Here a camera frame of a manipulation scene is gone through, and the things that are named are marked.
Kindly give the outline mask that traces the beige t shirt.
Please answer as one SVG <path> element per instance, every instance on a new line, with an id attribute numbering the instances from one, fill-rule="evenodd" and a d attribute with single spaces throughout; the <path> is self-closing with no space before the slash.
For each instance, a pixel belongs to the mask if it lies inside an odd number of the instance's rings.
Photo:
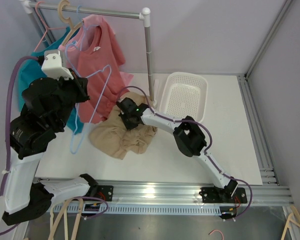
<path id="1" fill-rule="evenodd" d="M 114 106 L 108 119 L 99 123 L 89 134 L 90 143 L 116 159 L 123 160 L 128 152 L 143 154 L 151 144 L 158 129 L 154 126 L 140 124 L 127 130 L 120 118 L 120 109 Z"/>

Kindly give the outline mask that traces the coral red t shirt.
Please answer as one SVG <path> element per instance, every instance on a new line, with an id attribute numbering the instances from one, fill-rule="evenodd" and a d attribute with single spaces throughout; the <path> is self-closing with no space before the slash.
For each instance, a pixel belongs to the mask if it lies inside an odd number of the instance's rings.
<path id="1" fill-rule="evenodd" d="M 89 100 L 79 104 L 78 115 L 83 123 L 97 124 L 108 117 L 125 86 L 120 66 L 126 60 L 107 22 L 90 27 L 88 32 L 92 36 L 84 38 L 88 42 L 79 52 L 77 71 L 88 79 Z"/>

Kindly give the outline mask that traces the light pink t shirt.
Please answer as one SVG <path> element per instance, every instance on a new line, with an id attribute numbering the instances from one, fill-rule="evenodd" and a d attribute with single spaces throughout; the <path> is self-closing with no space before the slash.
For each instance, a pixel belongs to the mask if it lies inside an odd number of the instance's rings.
<path id="1" fill-rule="evenodd" d="M 82 42 L 83 28 L 72 37 L 66 46 L 59 45 L 58 50 L 67 54 L 66 64 L 82 77 L 88 77 L 90 81 L 105 81 L 109 69 L 104 72 L 92 75 L 98 70 L 102 70 L 107 65 L 111 66 L 112 72 L 106 87 L 106 92 L 116 93 L 121 88 L 129 85 L 134 77 L 133 74 L 123 72 L 120 66 L 126 63 L 123 51 L 116 39 L 115 32 L 101 15 L 89 15 L 83 18 L 84 25 L 98 25 L 90 28 Z"/>

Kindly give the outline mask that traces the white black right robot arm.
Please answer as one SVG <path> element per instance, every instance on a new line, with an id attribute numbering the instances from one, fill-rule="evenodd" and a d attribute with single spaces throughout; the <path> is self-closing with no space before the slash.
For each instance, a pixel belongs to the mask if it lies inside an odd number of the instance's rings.
<path id="1" fill-rule="evenodd" d="M 127 130 L 140 125 L 152 126 L 173 135 L 178 150 L 186 157 L 196 160 L 209 174 L 213 187 L 202 188 L 202 201 L 209 203 L 234 203 L 238 182 L 231 179 L 224 169 L 208 152 L 212 146 L 212 136 L 209 142 L 202 129 L 203 125 L 192 117 L 175 119 L 170 115 L 155 112 L 148 104 L 137 105 L 131 98 L 118 100 L 119 116 Z"/>

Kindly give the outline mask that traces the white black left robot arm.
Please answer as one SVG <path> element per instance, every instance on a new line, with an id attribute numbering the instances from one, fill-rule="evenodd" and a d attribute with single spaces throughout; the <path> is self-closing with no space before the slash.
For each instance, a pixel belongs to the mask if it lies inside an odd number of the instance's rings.
<path id="1" fill-rule="evenodd" d="M 58 184 L 34 183 L 48 145 L 65 131 L 77 103 L 89 100 L 88 79 L 74 77 L 34 80 L 22 92 L 20 116 L 8 121 L 8 150 L 12 163 L 4 189 L 5 209 L 0 220 L 13 226 L 42 216 L 53 204 L 83 197 L 97 197 L 99 184 L 87 173 Z"/>

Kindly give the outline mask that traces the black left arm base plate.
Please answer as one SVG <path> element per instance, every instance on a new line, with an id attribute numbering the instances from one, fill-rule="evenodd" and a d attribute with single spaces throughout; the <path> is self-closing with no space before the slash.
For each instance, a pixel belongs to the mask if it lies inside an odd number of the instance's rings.
<path id="1" fill-rule="evenodd" d="M 112 185 L 99 185 L 96 190 L 92 192 L 92 197 L 103 199 L 107 202 L 113 200 L 114 187 Z"/>

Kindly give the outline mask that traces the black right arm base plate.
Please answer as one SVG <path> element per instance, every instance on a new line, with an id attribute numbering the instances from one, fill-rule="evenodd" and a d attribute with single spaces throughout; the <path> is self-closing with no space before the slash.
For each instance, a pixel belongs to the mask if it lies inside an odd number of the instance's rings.
<path id="1" fill-rule="evenodd" d="M 235 199 L 238 199 L 241 204 L 248 203 L 246 190 L 243 187 L 238 187 L 233 193 L 214 186 L 202 187 L 199 195 L 202 202 L 208 204 L 234 204 Z"/>

